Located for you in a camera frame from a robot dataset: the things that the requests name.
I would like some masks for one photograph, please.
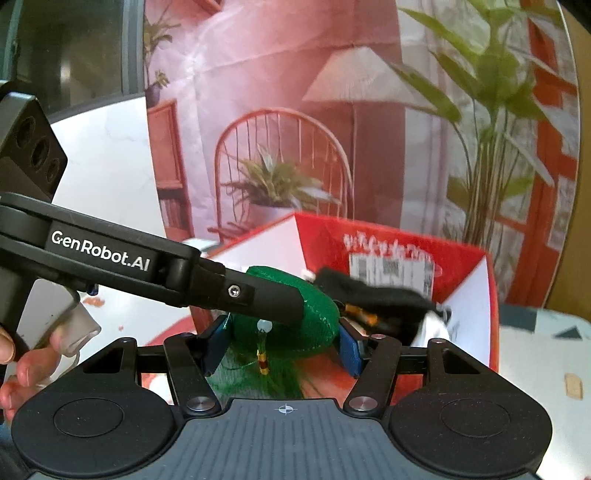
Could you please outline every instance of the lamp shade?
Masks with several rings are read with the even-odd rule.
[[[303,98],[309,102],[396,102],[433,106],[369,47],[334,52]]]

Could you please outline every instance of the green mesh bag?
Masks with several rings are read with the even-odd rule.
[[[266,335],[268,375],[261,374],[256,352],[260,335],[257,318],[232,315],[233,339],[226,356],[209,378],[225,403],[230,397],[302,398],[295,361],[329,348],[339,332],[339,309],[314,285],[271,267],[251,267],[246,272],[297,288],[304,298],[304,317],[299,327],[274,323]]]

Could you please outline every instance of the black cloth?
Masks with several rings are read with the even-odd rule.
[[[371,287],[327,267],[317,273],[314,285],[337,304],[353,305],[377,315],[378,323],[362,325],[365,330],[370,335],[393,336],[403,345],[413,342],[427,312],[439,313],[438,305],[419,292],[400,287]]]

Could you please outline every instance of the screw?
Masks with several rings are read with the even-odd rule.
[[[356,411],[372,411],[378,406],[378,401],[372,397],[355,397],[349,400],[349,407]]]
[[[228,295],[230,295],[233,299],[240,296],[240,287],[238,285],[231,285],[228,289]]]
[[[216,406],[211,397],[195,397],[187,400],[187,408],[193,411],[208,411]]]

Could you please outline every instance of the genrobot.ai logo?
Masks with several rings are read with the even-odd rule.
[[[82,254],[91,255],[96,258],[103,260],[110,260],[115,264],[121,264],[124,267],[139,268],[143,272],[147,272],[150,267],[150,259],[143,257],[130,258],[129,254],[125,251],[117,252],[112,251],[106,245],[95,245],[92,241],[87,239],[78,240],[71,236],[64,236],[61,230],[55,230],[51,234],[51,241],[56,245],[69,248]]]

